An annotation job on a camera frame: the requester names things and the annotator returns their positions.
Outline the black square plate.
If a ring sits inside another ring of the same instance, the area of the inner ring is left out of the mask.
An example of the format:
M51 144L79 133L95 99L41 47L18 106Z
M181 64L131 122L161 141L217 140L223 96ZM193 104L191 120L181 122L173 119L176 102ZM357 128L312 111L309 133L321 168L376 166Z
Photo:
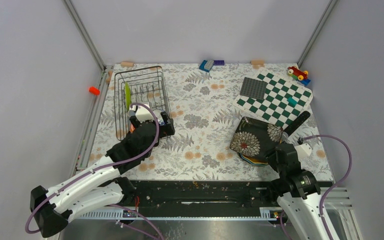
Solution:
M229 148L245 157L263 160L281 143L282 134L280 126L244 116L232 136Z

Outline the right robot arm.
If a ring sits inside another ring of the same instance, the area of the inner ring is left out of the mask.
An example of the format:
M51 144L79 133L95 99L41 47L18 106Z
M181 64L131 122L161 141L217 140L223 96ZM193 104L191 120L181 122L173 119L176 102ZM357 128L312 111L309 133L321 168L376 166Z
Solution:
M282 208L300 239L338 240L320 185L310 171L301 167L295 146L285 142L277 145L269 165L279 178L269 183L264 198Z

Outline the yellow dotted plate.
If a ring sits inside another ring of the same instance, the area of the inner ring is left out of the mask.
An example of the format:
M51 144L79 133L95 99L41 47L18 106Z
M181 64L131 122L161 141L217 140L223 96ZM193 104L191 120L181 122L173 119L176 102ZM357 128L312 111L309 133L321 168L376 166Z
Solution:
M260 162L260 161L257 161L255 160L254 158L248 158L246 156L241 156L242 160L244 160L245 162L249 163L250 165L253 165L253 166L267 166L268 163L267 162Z

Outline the green utensil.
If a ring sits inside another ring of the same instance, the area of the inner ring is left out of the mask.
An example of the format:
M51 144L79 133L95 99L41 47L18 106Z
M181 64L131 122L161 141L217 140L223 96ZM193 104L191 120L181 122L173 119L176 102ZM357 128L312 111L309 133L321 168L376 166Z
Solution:
M124 83L124 96L125 96L125 110L126 111L129 111L130 109L130 105L132 103L131 101L131 90L130 90L130 86L127 82Z

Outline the blue dotted plate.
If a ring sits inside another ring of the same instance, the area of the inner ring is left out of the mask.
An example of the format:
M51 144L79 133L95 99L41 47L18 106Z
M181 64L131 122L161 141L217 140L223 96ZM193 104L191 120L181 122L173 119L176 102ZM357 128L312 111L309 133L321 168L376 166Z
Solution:
M245 161L246 163L250 164L251 166L255 166L255 167L265 167L265 166L268 166L269 164L266 162L266 161L259 161L257 159L254 159L254 158L251 158L251 157L248 157L248 156L245 156L241 153L237 153L237 155L243 160Z

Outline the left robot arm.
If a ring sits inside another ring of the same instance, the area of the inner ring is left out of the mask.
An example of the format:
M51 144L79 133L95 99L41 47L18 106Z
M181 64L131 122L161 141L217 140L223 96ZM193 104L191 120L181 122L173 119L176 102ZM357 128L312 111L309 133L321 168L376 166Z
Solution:
M84 171L52 187L33 188L26 232L49 238L84 213L119 202L132 204L135 188L122 175L148 158L160 139L175 134L174 121L166 112L160 113L163 123L154 117L153 113L145 121L132 117L134 130Z

